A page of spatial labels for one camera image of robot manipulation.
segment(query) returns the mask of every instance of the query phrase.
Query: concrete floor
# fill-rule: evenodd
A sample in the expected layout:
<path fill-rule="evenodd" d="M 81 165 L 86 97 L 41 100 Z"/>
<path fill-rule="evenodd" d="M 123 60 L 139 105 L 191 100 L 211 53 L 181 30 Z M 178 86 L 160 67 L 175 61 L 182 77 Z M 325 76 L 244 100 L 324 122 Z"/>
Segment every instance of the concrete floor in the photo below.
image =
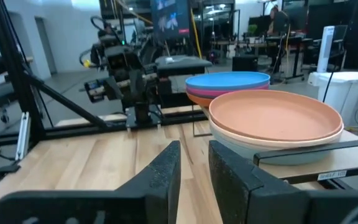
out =
<path fill-rule="evenodd" d="M 292 61 L 288 65 L 288 73 L 291 74 L 292 71 Z M 228 61 L 228 65 L 217 65 L 209 69 L 209 72 L 225 72 L 231 71 L 231 62 Z M 287 70 L 287 66 L 282 66 L 282 70 Z M 52 87 L 54 90 L 60 92 L 63 96 L 67 97 L 74 103 L 80 105 L 82 108 L 85 108 L 92 114 L 96 115 L 106 115 L 111 114 L 116 111 L 121 111 L 121 104 L 118 101 L 102 101 L 96 104 L 92 104 L 86 93 L 79 92 L 78 90 L 83 87 L 83 83 L 86 81 L 94 80 L 95 78 L 106 77 L 107 73 L 99 73 L 96 70 L 88 70 L 85 72 L 75 72 L 75 73 L 61 73 L 54 75 L 51 79 L 46 81 L 46 84 Z M 187 76 L 175 77 L 172 79 L 172 87 L 176 91 L 183 91 L 185 89 L 185 79 Z M 289 91 L 301 95 L 310 96 L 313 98 L 317 97 L 317 89 L 313 86 L 310 86 L 306 81 L 302 82 L 300 78 L 294 79 L 289 84 L 281 84 L 271 86 L 273 90 L 283 90 Z M 70 111 L 69 109 L 62 106 L 60 103 L 51 99 L 49 96 L 42 94 L 44 96 L 45 103 L 47 105 L 48 111 L 50 113 L 52 123 L 56 124 L 63 119 L 72 119 L 79 118 L 77 114 Z M 10 123 L 8 125 L 3 124 L 0 121 L 0 132 L 11 132 L 18 131 L 19 129 L 19 119 L 21 117 L 21 110 L 17 103 L 13 103 L 8 108 L 8 115 L 10 117 Z M 47 118 L 44 119 L 44 125 L 50 127 L 50 123 Z M 356 122 L 352 121 L 351 125 L 357 126 Z M 3 153 L 7 156 L 13 156 L 15 151 L 15 146 L 6 146 L 3 147 Z M 9 162 L 3 159 L 0 159 L 0 167 L 8 165 Z M 358 177 L 349 177 L 344 179 L 351 187 L 358 189 Z"/>

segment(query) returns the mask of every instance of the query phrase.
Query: white trash can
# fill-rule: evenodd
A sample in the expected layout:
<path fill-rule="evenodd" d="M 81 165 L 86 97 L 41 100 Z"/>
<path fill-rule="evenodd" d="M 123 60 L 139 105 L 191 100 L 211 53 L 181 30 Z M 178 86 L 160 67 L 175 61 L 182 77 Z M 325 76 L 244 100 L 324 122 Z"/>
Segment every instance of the white trash can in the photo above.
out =
<path fill-rule="evenodd" d="M 313 72 L 308 83 L 318 87 L 318 100 L 323 101 L 331 72 Z M 342 116 L 344 126 L 350 125 L 358 100 L 358 72 L 335 72 L 329 83 L 325 103 Z"/>

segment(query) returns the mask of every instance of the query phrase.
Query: blue plate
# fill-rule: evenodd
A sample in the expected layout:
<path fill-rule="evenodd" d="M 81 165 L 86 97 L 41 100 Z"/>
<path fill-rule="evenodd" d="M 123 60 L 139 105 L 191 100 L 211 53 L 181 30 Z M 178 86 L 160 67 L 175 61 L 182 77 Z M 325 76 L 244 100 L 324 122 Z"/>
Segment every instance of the blue plate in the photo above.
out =
<path fill-rule="evenodd" d="M 219 72 L 186 79 L 186 85 L 200 90 L 243 90 L 266 85 L 270 75 L 260 72 Z"/>

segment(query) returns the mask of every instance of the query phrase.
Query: trash can lid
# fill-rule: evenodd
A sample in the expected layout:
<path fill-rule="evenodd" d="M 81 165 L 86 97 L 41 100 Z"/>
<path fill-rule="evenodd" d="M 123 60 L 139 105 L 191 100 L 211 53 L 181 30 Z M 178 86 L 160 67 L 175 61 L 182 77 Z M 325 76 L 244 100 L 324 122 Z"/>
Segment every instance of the trash can lid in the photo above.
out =
<path fill-rule="evenodd" d="M 320 80 L 328 81 L 331 72 L 317 73 Z M 357 82 L 358 72 L 334 72 L 331 82 L 343 83 L 343 82 Z"/>

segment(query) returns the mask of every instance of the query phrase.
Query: office chair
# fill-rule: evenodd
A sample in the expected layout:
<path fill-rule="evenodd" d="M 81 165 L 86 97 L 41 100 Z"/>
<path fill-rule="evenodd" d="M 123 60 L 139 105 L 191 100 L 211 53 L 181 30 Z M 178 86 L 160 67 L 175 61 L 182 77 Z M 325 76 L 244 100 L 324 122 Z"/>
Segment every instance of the office chair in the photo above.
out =
<path fill-rule="evenodd" d="M 346 53 L 345 49 L 345 37 L 347 32 L 347 25 L 335 26 L 335 32 L 333 37 L 333 44 L 329 53 L 328 64 L 335 65 L 335 70 L 340 70 L 342 67 L 343 58 Z M 313 44 L 304 49 L 303 52 L 303 65 L 310 65 L 309 72 L 314 72 L 317 69 L 319 51 L 321 47 L 321 39 L 314 40 Z"/>

